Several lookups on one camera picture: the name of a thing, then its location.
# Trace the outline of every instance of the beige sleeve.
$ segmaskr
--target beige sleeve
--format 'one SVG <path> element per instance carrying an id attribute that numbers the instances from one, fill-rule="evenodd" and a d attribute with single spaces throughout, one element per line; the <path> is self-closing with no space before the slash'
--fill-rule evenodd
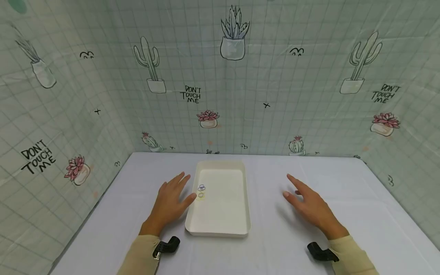
<path id="1" fill-rule="evenodd" d="M 117 275 L 154 275 L 159 261 L 153 258 L 153 252 L 159 242 L 156 236 L 137 236 Z"/>
<path id="2" fill-rule="evenodd" d="M 330 250 L 339 258 L 333 262 L 335 275 L 378 275 L 373 263 L 352 236 L 330 241 Z"/>

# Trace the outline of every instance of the wrist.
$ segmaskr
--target wrist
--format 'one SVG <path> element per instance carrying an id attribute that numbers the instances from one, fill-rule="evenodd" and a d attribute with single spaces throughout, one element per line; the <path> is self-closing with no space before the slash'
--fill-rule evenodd
<path id="1" fill-rule="evenodd" d="M 320 228 L 320 230 L 324 233 L 329 241 L 350 235 L 348 230 L 337 220 Z"/>
<path id="2" fill-rule="evenodd" d="M 154 218 L 151 216 L 148 217 L 146 221 L 142 224 L 139 235 L 153 235 L 156 237 L 160 237 L 163 228 L 165 225 L 157 222 Z"/>

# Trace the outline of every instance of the hand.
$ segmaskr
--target hand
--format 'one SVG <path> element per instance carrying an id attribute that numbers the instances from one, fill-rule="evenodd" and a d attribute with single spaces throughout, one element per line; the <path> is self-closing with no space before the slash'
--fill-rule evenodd
<path id="1" fill-rule="evenodd" d="M 139 235 L 159 237 L 163 228 L 177 220 L 195 200 L 197 195 L 192 193 L 183 202 L 179 202 L 180 193 L 182 193 L 185 184 L 191 177 L 191 175 L 183 177 L 184 175 L 185 173 L 181 172 L 171 181 L 162 184 L 153 210 L 148 219 L 142 224 Z"/>
<path id="2" fill-rule="evenodd" d="M 319 228 L 328 240 L 349 235 L 347 229 L 339 223 L 333 212 L 331 212 L 330 207 L 318 193 L 290 174 L 287 174 L 287 178 L 298 189 L 295 191 L 295 194 L 302 195 L 304 202 L 298 200 L 290 192 L 284 191 L 282 194 L 306 221 Z"/>

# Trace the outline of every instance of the black clip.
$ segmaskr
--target black clip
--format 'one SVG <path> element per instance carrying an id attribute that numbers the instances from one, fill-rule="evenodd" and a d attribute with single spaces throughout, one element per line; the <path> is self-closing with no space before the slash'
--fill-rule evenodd
<path id="1" fill-rule="evenodd" d="M 179 247 L 180 240 L 176 236 L 172 236 L 168 243 L 160 241 L 153 251 L 153 258 L 159 260 L 161 253 L 173 253 Z"/>
<path id="2" fill-rule="evenodd" d="M 309 243 L 307 249 L 315 260 L 339 262 L 339 258 L 330 249 L 322 250 L 316 242 Z"/>

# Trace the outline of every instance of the table surface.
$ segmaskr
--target table surface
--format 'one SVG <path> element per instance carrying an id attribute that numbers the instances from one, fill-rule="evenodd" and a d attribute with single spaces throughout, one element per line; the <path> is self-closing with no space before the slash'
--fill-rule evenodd
<path id="1" fill-rule="evenodd" d="M 162 255 L 158 275 L 332 274 L 330 265 L 315 262 L 306 248 L 310 242 L 326 248 L 325 237 L 282 197 L 283 190 L 294 190 L 287 173 L 321 194 L 381 275 L 440 274 L 439 250 L 357 158 L 172 153 L 130 156 L 52 274 L 116 274 L 160 185 L 181 171 L 194 176 L 203 160 L 244 162 L 249 235 L 195 237 L 185 231 L 184 214 L 162 236 L 168 241 L 175 235 L 181 243 L 175 254 Z"/>

